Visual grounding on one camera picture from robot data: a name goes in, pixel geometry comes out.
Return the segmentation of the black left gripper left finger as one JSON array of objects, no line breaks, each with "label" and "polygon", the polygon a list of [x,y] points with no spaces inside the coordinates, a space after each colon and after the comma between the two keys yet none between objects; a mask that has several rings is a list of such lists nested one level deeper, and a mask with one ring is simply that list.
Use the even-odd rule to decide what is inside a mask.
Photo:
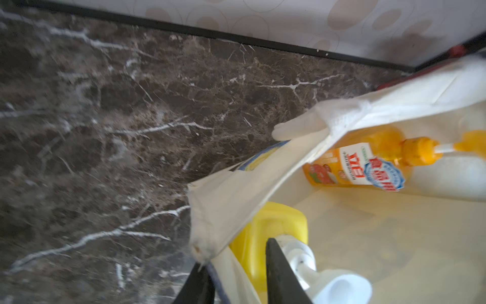
[{"label": "black left gripper left finger", "polygon": [[215,286],[206,267],[195,263],[173,304],[214,304]]}]

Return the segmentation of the yellow pump dish soap bottle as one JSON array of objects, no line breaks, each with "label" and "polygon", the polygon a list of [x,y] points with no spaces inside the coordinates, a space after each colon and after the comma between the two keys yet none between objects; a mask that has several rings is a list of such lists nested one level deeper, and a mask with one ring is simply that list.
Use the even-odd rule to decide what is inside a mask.
[{"label": "yellow pump dish soap bottle", "polygon": [[319,272],[308,246],[306,216],[286,205],[268,202],[230,244],[235,258],[258,295],[268,303],[266,244],[275,238],[299,284],[312,303],[368,303],[372,285],[345,270]]}]

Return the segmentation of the cream starry night tote bag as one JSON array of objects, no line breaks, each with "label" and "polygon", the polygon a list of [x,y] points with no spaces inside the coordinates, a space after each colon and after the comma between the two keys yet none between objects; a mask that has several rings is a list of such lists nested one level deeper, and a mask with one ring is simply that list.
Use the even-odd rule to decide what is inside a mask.
[{"label": "cream starry night tote bag", "polygon": [[381,91],[321,101],[276,125],[273,146],[191,182],[191,251],[222,302],[263,303],[230,244],[268,202],[306,216],[317,270],[365,277],[368,303],[485,302],[485,158],[446,154],[415,167],[399,192],[306,179],[303,165],[346,134],[384,125],[441,144],[485,131],[485,54]]}]

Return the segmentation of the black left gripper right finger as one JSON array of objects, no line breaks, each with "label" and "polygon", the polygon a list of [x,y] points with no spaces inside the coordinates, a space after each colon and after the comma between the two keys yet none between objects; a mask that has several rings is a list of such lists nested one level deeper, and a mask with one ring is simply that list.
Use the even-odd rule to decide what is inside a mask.
[{"label": "black left gripper right finger", "polygon": [[265,253],[268,304],[312,304],[275,238],[267,241]]}]

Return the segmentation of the orange pump dish soap bottle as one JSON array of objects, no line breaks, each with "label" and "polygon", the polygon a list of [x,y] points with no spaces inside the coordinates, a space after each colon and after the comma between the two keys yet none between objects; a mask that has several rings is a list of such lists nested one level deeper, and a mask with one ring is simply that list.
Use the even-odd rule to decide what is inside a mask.
[{"label": "orange pump dish soap bottle", "polygon": [[401,191],[415,167],[433,165],[449,153],[485,158],[485,131],[472,130],[460,142],[441,144],[428,137],[406,138],[392,125],[349,132],[317,160],[303,165],[316,187],[375,187]]}]

